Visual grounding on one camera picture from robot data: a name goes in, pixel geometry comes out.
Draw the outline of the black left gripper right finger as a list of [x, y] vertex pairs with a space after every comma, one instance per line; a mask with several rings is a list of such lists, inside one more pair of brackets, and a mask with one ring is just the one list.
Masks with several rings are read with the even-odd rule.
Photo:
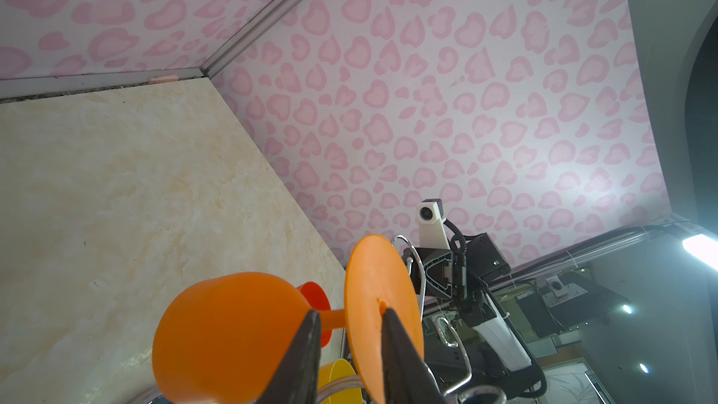
[[383, 314], [381, 364], [386, 403], [445, 403], [436, 382], [393, 309], [387, 309]]

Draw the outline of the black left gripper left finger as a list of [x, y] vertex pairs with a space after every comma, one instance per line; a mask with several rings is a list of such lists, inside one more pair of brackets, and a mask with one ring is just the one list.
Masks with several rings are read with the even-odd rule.
[[309, 310], [257, 404], [314, 404], [321, 360], [321, 317]]

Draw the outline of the orange wine glass back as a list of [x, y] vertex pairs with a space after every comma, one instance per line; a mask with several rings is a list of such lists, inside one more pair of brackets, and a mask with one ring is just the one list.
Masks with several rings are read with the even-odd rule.
[[[174, 403], [248, 403], [276, 372], [306, 314], [299, 289], [263, 272], [199, 282], [178, 295], [153, 340], [153, 374]], [[369, 235], [355, 246], [346, 269], [341, 310], [319, 313], [321, 332], [347, 332], [355, 366], [368, 393], [385, 401], [381, 318], [394, 310], [417, 353], [424, 351], [421, 311], [398, 251]]]

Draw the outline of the yellow wine glass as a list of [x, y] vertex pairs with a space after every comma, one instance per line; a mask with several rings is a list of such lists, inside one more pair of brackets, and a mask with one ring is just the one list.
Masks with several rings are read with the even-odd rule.
[[323, 398], [321, 403], [362, 404], [362, 386], [361, 378], [345, 359], [338, 359], [319, 370], [318, 398]]

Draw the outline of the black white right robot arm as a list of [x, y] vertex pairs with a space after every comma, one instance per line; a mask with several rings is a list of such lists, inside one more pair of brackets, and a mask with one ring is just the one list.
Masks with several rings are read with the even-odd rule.
[[488, 286], [510, 272], [509, 264], [486, 233], [452, 242], [447, 250], [419, 247], [402, 253], [416, 292], [426, 299], [429, 372], [449, 394], [493, 385], [509, 400], [543, 397], [546, 375]]

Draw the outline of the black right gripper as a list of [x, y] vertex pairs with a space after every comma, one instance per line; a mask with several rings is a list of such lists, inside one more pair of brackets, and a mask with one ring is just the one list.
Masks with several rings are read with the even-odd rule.
[[474, 300], [477, 280], [469, 269], [465, 254], [442, 249], [417, 249], [416, 252], [424, 266], [425, 297], [452, 299], [455, 303]]

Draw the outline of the red wine glass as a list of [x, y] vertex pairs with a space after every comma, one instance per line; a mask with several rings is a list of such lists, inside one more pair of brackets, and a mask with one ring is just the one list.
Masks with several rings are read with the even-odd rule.
[[[297, 290], [303, 295], [314, 310], [331, 310], [329, 299], [320, 284], [317, 282], [305, 282], [297, 286]], [[332, 338], [333, 330], [323, 331], [321, 337], [321, 348], [325, 348]]]

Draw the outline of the chrome wire wine glass rack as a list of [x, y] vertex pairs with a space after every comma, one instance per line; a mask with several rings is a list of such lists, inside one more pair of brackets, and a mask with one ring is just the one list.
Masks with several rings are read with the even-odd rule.
[[368, 392], [377, 403], [504, 403], [493, 385], [469, 386], [467, 350], [445, 318], [437, 319], [439, 340], [459, 351], [466, 374], [440, 387], [424, 362], [424, 284], [415, 287], [409, 268], [392, 241], [379, 235], [361, 239], [346, 269], [344, 309], [325, 312], [325, 328], [342, 328], [355, 374], [323, 385], [316, 398], [327, 403], [344, 392]]

